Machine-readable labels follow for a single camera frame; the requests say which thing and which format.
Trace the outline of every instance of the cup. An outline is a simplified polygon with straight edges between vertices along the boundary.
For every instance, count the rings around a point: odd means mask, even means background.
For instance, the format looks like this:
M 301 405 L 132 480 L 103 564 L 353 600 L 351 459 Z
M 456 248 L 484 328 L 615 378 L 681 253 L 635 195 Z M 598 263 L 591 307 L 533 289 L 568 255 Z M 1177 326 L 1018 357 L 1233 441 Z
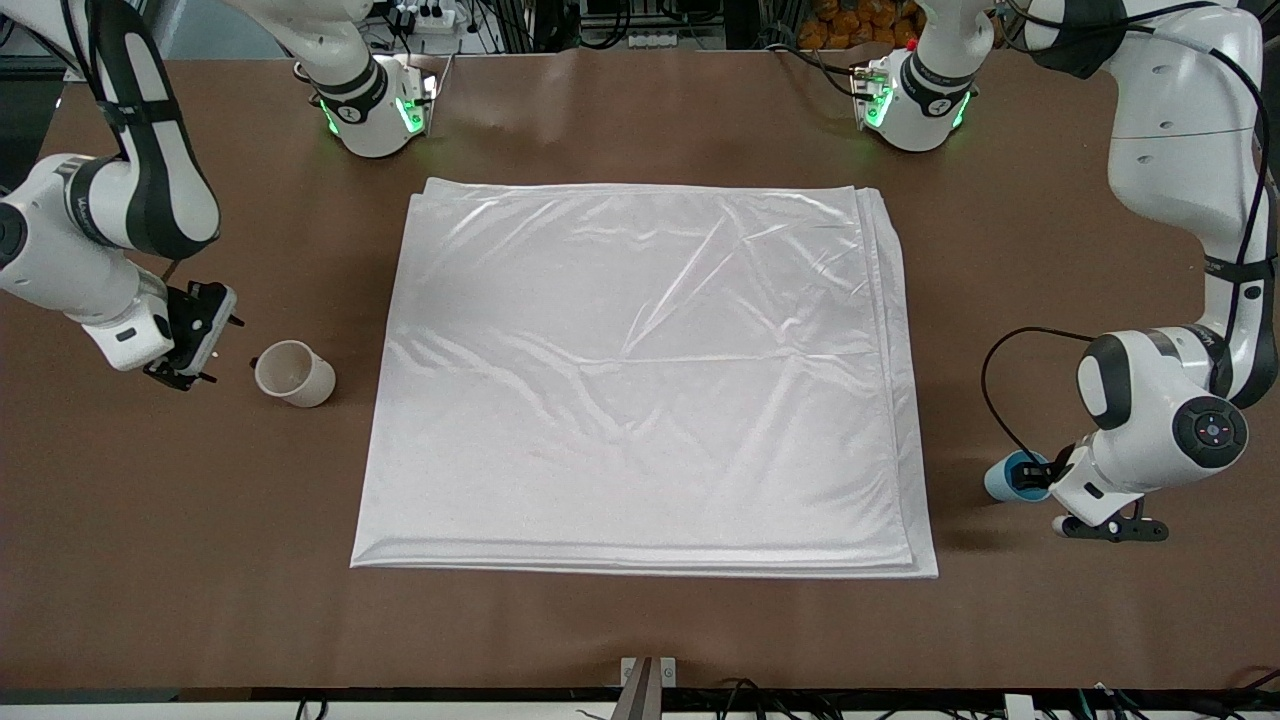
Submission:
M 337 377 L 333 365 L 307 343 L 282 340 L 268 347 L 253 364 L 259 389 L 297 407 L 315 407 L 333 393 Z

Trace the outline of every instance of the green light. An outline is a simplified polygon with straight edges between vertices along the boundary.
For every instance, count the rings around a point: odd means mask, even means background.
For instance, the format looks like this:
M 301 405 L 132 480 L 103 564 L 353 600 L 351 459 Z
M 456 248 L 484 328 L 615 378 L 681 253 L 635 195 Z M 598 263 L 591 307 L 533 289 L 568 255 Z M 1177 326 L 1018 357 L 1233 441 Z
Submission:
M 964 100 L 960 101 L 960 109 L 956 110 L 956 119 L 951 120 L 951 129 L 960 127 L 964 122 L 964 109 L 969 106 L 969 99 L 973 97 L 973 92 L 965 92 Z
M 422 129 L 422 113 L 415 108 L 412 102 L 398 99 L 396 100 L 396 109 L 401 111 L 401 118 L 404 119 L 404 127 L 408 132 L 419 132 Z
M 872 100 L 872 106 L 867 110 L 867 124 L 873 128 L 881 127 L 884 122 L 884 115 L 888 113 L 888 106 L 893 102 L 893 90 L 886 87 L 883 92 Z
M 333 122 L 333 115 L 329 114 L 329 106 L 324 104 L 324 100 L 320 101 L 320 109 L 324 110 L 324 117 L 329 120 L 329 132 L 338 135 L 338 123 Z

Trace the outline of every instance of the brown table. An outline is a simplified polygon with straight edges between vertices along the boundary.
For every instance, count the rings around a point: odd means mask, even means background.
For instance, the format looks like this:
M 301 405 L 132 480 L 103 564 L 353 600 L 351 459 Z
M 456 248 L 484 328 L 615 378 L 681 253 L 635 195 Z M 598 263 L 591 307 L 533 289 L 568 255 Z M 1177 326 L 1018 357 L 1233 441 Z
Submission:
M 1060 509 L 993 505 L 1010 450 L 978 368 L 1023 324 L 1189 322 L 1198 243 L 1108 192 L 1114 83 L 996 54 L 928 155 L 859 135 L 847 99 L 763 53 L 462 58 L 433 137 L 347 154 L 285 63 L 173 63 L 223 238 L 175 279 L 241 295 L 188 395 L 108 368 L 73 323 L 3 299 L 0 685 L 596 685 L 671 655 L 682 684 L 1217 687 L 1280 661 L 1280 393 L 1222 475 L 1164 491 L 1164 544 L 1064 541 Z M 83 88 L 46 152 L 108 152 Z M 408 196 L 463 182 L 881 188 L 901 233 L 936 582 L 749 582 L 349 570 Z M 160 266 L 154 260 L 152 268 Z M 338 370 L 325 406 L 253 387 L 297 337 Z M 1089 429 L 1082 347 L 1025 338 L 993 395 L 1033 446 Z

